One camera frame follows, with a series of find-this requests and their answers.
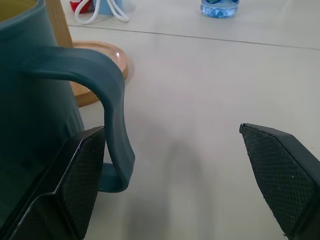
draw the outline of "blue cup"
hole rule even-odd
[[[124,11],[124,6],[122,3],[122,0],[114,0],[117,6]],[[94,8],[96,8],[97,5],[97,0],[93,0],[93,5]],[[100,0],[100,9],[99,9],[99,14],[100,15],[110,15],[113,16],[114,14],[112,13],[109,4],[107,3],[107,0]]]

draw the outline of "white cable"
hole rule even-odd
[[[113,15],[117,19],[119,19],[120,21],[122,21],[124,23],[128,23],[129,22],[129,17],[120,9],[120,7],[118,7],[118,5],[116,4],[115,0],[106,0],[106,2],[108,3],[108,5],[109,5],[109,7],[111,9],[111,12],[113,13]]]
[[[85,21],[80,19],[80,10],[84,7],[84,5],[86,5],[86,3],[88,1],[89,0],[81,1],[80,4],[75,9],[75,12],[74,12],[75,20],[80,24],[92,24],[97,19],[99,9],[100,9],[100,1],[101,0],[96,0],[92,17],[90,17],[88,20],[85,20]],[[129,20],[130,20],[129,17],[120,9],[120,7],[118,7],[115,0],[106,0],[106,1],[111,9],[111,12],[118,20],[120,20],[124,23],[129,22]]]

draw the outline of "mug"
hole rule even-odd
[[[128,187],[135,162],[124,119],[124,77],[107,56],[58,47],[44,0],[0,0],[0,228],[63,144],[84,130],[69,81],[104,107],[99,190]]]

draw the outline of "water bottle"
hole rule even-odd
[[[205,16],[226,19],[238,10],[239,0],[202,0],[201,11]]]

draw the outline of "wooden coaster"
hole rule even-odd
[[[73,47],[79,49],[92,49],[107,55],[115,62],[115,64],[117,64],[123,74],[124,79],[127,79],[128,58],[125,52],[122,51],[119,47],[99,41],[74,41]],[[72,81],[70,83],[78,107],[83,107],[99,101],[97,96],[85,86]]]

